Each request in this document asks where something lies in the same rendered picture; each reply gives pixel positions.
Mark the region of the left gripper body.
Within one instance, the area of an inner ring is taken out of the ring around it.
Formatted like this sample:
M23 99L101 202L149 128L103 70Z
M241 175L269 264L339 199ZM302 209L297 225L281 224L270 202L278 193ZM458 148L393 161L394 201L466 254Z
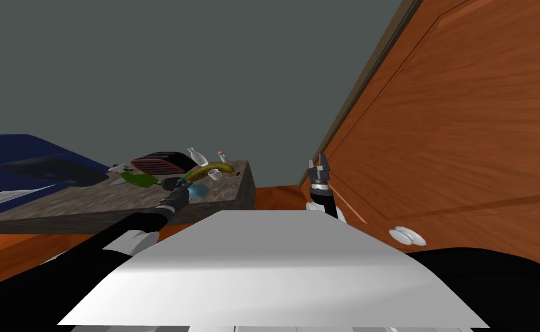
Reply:
M191 182L179 177L166 178L161 181L162 189L169 192L187 191L191 186Z

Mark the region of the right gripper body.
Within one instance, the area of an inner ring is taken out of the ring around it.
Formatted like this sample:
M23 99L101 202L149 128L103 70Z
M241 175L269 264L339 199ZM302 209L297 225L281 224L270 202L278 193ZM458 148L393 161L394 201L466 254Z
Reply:
M308 176L312 185L327 185L329 180L329 166L318 165L308 169Z

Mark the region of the pale blue glass thing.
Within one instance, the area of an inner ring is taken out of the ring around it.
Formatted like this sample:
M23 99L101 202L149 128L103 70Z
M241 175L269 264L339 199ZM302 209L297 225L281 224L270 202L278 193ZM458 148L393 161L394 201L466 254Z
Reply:
M189 197L195 200L202 200L209 194L210 188L204 184L193 183L189 188Z

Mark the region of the black and red toaster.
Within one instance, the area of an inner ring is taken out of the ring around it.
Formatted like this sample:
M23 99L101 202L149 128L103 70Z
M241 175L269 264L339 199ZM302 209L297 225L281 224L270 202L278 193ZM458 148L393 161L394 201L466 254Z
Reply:
M132 160L131 165L150 175L175 175L188 173L197 166L182 152L155 152Z

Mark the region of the white bottle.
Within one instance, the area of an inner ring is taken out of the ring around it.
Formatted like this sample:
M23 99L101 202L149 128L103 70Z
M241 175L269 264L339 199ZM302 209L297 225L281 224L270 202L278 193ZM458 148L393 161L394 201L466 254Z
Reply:
M189 154L191 159L199 166L204 167L209 165L209 161L201 155L201 153L197 152L194 148L188 148Z

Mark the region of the green flat leaf-shaped thing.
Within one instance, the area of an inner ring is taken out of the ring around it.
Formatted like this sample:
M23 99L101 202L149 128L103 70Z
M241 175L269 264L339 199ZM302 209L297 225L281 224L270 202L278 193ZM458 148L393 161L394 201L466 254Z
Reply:
M124 171L119 175L125 182L141 188L149 188L160 182L156 177L147 173Z

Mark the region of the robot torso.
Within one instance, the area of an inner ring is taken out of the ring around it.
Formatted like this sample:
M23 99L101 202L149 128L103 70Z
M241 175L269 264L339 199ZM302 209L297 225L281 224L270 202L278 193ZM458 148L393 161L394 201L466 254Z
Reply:
M416 260L305 210L215 213L116 268L61 323L485 327Z

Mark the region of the brown wooden door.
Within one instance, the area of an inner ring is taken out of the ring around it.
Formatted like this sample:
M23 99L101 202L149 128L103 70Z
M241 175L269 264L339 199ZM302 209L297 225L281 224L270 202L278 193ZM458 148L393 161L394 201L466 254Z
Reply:
M347 221L402 251L540 263L540 0L403 0L395 44L325 147Z

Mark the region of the dark blue flat appliance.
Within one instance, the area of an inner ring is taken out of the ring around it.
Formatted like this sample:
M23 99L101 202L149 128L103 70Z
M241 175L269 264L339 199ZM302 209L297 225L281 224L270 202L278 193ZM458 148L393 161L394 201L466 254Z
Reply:
M28 134L0 134L0 213L109 178L108 166Z

